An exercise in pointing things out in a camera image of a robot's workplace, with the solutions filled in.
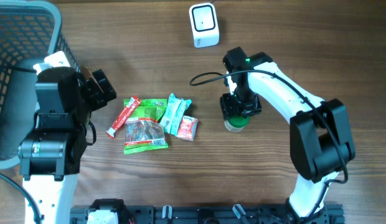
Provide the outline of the green lid jar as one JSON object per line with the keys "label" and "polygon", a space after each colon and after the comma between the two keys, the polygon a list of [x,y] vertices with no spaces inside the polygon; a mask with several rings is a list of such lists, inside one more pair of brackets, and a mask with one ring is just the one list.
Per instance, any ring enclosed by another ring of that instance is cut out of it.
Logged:
{"label": "green lid jar", "polygon": [[232,133],[239,133],[249,123],[250,118],[243,118],[242,116],[234,116],[224,121],[226,129]]}

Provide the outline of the red candy bar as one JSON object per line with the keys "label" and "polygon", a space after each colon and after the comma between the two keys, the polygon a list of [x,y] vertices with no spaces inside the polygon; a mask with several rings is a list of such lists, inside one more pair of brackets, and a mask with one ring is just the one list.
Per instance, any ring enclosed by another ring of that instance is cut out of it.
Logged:
{"label": "red candy bar", "polygon": [[122,109],[121,113],[114,120],[113,124],[106,131],[107,135],[111,138],[115,138],[115,133],[119,130],[124,124],[125,121],[132,115],[135,109],[141,104],[141,100],[133,95],[127,105]]}

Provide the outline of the green snack bag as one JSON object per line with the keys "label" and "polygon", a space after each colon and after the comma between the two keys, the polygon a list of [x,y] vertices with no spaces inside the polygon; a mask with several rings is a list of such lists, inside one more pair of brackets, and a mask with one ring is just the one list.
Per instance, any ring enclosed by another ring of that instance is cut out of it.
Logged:
{"label": "green snack bag", "polygon": [[133,111],[128,119],[150,119],[158,122],[167,108],[167,99],[141,100],[139,106]]}

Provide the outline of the clear gummy candy bag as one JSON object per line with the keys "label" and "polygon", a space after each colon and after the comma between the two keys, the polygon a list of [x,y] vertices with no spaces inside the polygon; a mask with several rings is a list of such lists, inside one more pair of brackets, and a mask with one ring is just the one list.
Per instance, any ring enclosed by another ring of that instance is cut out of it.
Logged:
{"label": "clear gummy candy bag", "polygon": [[168,148],[163,127],[155,120],[130,118],[125,123],[124,154]]}

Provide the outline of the red Kleenex tissue pack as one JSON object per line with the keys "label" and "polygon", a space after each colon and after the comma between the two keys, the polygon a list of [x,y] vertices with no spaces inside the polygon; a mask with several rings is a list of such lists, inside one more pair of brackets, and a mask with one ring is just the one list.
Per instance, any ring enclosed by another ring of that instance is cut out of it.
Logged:
{"label": "red Kleenex tissue pack", "polygon": [[187,141],[193,141],[198,123],[199,120],[197,118],[184,115],[179,125],[177,138]]}

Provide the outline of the mint green wipes pack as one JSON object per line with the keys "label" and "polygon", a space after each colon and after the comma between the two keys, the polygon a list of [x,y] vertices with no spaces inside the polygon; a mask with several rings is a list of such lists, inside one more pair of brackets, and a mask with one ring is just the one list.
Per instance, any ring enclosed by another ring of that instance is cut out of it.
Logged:
{"label": "mint green wipes pack", "polygon": [[165,133],[177,136],[183,115],[191,103],[192,100],[184,100],[177,98],[173,93],[170,94],[167,108],[160,121],[160,125],[163,127]]}

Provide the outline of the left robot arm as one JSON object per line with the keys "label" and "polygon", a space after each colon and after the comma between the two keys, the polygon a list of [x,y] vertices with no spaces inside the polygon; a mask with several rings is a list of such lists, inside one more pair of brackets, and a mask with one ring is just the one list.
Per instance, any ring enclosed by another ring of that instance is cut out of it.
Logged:
{"label": "left robot arm", "polygon": [[19,145],[26,191],[26,223],[69,223],[80,163],[94,130],[92,113],[116,98],[103,70],[89,76],[72,67],[41,71],[35,83],[38,109]]}

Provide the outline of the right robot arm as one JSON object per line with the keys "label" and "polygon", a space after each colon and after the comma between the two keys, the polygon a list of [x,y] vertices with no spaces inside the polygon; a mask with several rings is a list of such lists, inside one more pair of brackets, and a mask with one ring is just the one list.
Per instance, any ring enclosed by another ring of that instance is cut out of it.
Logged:
{"label": "right robot arm", "polygon": [[264,52],[247,56],[241,47],[222,59],[227,70],[220,97],[225,127],[240,132],[261,113],[260,98],[289,124],[290,158],[298,172],[287,199],[286,221],[308,223],[319,217],[332,183],[348,180],[347,163],[355,158],[346,107],[337,99],[325,101],[288,78]]}

